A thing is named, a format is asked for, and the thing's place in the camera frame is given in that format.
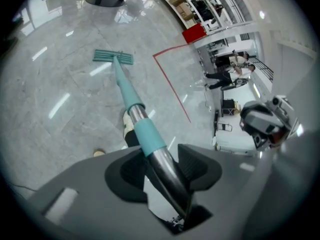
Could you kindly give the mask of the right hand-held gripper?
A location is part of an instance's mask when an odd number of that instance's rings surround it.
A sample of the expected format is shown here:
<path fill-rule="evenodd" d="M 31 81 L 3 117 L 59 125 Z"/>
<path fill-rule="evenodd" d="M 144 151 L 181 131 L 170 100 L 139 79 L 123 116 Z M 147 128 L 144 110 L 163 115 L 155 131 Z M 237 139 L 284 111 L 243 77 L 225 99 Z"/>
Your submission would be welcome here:
<path fill-rule="evenodd" d="M 258 151 L 279 147 L 290 138 L 299 120 L 285 95 L 261 103 L 247 102 L 240 112 L 240 128 L 249 134 Z"/>

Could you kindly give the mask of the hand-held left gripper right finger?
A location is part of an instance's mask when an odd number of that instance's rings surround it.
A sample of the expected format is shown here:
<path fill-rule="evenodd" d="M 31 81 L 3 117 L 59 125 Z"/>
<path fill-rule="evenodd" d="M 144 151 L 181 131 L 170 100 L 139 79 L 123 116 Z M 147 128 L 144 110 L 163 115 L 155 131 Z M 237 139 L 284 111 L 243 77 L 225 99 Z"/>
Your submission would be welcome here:
<path fill-rule="evenodd" d="M 271 172 L 272 158 L 178 145 L 179 166 L 190 177 L 192 202 L 179 240 L 241 240 Z"/>

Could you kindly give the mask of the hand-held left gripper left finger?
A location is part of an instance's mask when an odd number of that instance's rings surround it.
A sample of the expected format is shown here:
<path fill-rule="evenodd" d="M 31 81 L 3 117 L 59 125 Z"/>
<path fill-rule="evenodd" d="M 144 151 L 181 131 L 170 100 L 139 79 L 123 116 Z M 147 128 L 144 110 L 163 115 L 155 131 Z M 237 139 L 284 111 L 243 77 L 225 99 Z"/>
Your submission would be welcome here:
<path fill-rule="evenodd" d="M 55 240 L 171 240 L 174 235 L 149 210 L 142 189 L 123 180 L 133 158 L 144 174 L 144 155 L 132 147 L 75 163 L 29 199 L 30 216 Z"/>

